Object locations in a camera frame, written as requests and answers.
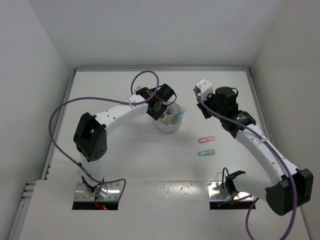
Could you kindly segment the yellow highlighter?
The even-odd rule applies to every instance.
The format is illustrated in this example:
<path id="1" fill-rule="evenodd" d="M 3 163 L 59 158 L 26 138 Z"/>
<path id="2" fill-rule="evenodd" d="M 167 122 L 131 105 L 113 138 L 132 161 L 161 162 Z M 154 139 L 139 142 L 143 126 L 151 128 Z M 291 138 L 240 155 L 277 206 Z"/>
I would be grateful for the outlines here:
<path id="1" fill-rule="evenodd" d="M 179 120 L 179 115 L 177 114 L 177 115 L 175 115 L 175 117 L 172 119 L 172 125 L 175 125 L 175 124 L 177 124 L 177 122 L 178 122 L 178 120 Z"/>

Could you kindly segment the blue highlighter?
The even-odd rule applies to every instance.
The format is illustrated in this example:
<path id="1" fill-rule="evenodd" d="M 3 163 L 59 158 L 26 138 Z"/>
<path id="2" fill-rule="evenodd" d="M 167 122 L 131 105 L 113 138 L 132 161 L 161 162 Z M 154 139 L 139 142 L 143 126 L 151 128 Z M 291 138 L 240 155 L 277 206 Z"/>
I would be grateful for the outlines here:
<path id="1" fill-rule="evenodd" d="M 185 112 L 186 112 L 186 109 L 184 107 L 179 110 L 176 116 L 176 123 L 179 123 L 183 119 Z"/>

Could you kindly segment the clear blue glue bottle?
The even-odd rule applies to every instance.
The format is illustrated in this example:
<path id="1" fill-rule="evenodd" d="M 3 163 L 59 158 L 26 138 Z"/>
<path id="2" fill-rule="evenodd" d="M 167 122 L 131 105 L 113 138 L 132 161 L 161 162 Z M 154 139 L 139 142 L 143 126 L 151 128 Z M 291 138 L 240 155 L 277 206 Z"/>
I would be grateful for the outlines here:
<path id="1" fill-rule="evenodd" d="M 167 107 L 166 109 L 166 115 L 171 116 L 174 113 L 174 109 L 170 106 Z"/>

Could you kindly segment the pink highlighter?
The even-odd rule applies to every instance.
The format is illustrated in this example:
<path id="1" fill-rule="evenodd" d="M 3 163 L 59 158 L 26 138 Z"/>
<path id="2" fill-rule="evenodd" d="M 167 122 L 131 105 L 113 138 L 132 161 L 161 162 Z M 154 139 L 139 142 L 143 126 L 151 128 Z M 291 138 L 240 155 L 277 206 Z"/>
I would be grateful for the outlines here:
<path id="1" fill-rule="evenodd" d="M 208 143 L 208 142 L 211 142 L 211 141 L 214 141 L 214 140 L 215 140 L 214 136 L 205 136 L 205 137 L 200 137 L 198 139 L 198 142 L 200 144 L 204 144 L 204 143 Z"/>

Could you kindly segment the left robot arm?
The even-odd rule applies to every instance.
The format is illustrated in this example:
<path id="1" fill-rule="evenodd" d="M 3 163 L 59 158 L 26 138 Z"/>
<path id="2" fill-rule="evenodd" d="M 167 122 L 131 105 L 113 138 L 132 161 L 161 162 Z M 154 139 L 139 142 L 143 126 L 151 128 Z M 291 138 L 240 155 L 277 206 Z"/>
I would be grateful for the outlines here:
<path id="1" fill-rule="evenodd" d="M 81 166 L 90 175 L 82 176 L 82 182 L 90 193 L 94 193 L 104 181 L 101 158 L 107 152 L 107 137 L 135 117 L 148 114 L 158 120 L 173 96 L 176 97 L 176 93 L 165 83 L 158 90 L 142 87 L 133 92 L 125 104 L 94 115 L 86 112 L 80 117 L 73 141 L 81 155 Z"/>

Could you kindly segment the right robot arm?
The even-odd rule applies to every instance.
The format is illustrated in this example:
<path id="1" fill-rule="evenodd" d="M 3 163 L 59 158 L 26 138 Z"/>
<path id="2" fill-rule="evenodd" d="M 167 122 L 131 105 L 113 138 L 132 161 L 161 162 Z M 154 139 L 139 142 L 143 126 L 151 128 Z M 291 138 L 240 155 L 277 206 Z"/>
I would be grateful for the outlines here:
<path id="1" fill-rule="evenodd" d="M 225 177 L 226 192 L 230 195 L 246 192 L 260 198 L 279 216 L 310 201 L 313 174 L 288 161 L 264 136 L 255 119 L 239 109 L 239 92 L 235 88 L 224 86 L 213 90 L 211 85 L 199 83 L 194 92 L 204 118 L 217 118 L 223 129 L 252 154 L 269 178 L 265 181 L 238 170 Z"/>

